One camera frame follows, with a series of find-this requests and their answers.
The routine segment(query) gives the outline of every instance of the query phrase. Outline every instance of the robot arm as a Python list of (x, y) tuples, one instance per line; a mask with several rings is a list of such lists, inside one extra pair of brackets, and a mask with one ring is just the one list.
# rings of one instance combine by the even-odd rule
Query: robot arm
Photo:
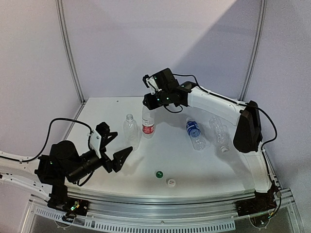
[(119, 172), (133, 148), (128, 147), (114, 153), (114, 159), (111, 160), (105, 153), (106, 146), (117, 135), (117, 132), (110, 132), (109, 126), (102, 122), (89, 135), (88, 146), (90, 150), (81, 156), (70, 141), (53, 144), (48, 156), (41, 155), (38, 160), (30, 162), (25, 161), (24, 156), (0, 151), (2, 157), (14, 160), (12, 162), (7, 159), (0, 159), (0, 170), (1, 172), (14, 173), (32, 181), (40, 181), (42, 184), (52, 185), (48, 207), (65, 211), (63, 220), (73, 221), (77, 215), (86, 215), (88, 201), (68, 197), (65, 178), (70, 183), (79, 185), (79, 181), (83, 177), (89, 175), (90, 178), (93, 172), (101, 166), (108, 173)]
[(160, 106), (174, 104), (195, 107), (215, 114), (234, 126), (237, 130), (233, 139), (235, 148), (241, 152), (249, 165), (255, 190), (267, 193), (272, 183), (269, 180), (265, 161), (261, 151), (262, 135), (257, 104), (246, 104), (206, 90), (198, 83), (179, 84), (169, 68), (152, 76), (144, 76), (145, 85), (150, 93), (145, 95), (143, 104), (150, 110)]

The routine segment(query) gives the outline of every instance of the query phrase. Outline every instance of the bottle with red label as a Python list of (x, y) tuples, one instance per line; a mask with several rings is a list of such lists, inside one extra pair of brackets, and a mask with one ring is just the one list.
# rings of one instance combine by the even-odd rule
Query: bottle with red label
[(143, 106), (141, 116), (142, 135), (145, 138), (152, 138), (155, 133), (155, 113)]

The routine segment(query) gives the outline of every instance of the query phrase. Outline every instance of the red label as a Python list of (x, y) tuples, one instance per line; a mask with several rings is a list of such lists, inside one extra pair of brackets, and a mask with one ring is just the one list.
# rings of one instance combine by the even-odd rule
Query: red label
[(142, 126), (142, 131), (145, 133), (145, 134), (152, 134), (155, 130), (155, 126)]

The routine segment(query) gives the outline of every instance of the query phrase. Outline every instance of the white bottle cap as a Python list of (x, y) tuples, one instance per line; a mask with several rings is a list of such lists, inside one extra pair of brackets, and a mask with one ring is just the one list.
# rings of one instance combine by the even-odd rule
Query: white bottle cap
[(174, 179), (167, 180), (167, 185), (169, 187), (174, 187), (176, 185), (176, 181)]
[(222, 146), (222, 147), (220, 147), (220, 149), (221, 149), (222, 153), (226, 153), (226, 152), (229, 151), (229, 147), (228, 146)]

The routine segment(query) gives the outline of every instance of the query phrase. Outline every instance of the clear plastic bottle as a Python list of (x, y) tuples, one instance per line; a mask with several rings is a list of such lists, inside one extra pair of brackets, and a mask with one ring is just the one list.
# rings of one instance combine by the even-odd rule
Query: clear plastic bottle
[(206, 147), (207, 143), (201, 134), (198, 124), (189, 117), (187, 118), (187, 133), (195, 150), (203, 150)]
[(142, 107), (141, 114), (142, 134), (145, 138), (152, 138), (155, 133), (155, 114), (145, 105)]
[(124, 136), (127, 146), (132, 146), (133, 150), (137, 150), (140, 143), (140, 134), (136, 121), (132, 114), (126, 115), (123, 123)]
[(229, 151), (229, 136), (227, 132), (227, 126), (223, 125), (220, 118), (213, 116), (209, 120), (209, 126), (213, 129), (215, 135), (215, 142), (220, 150), (225, 153)]

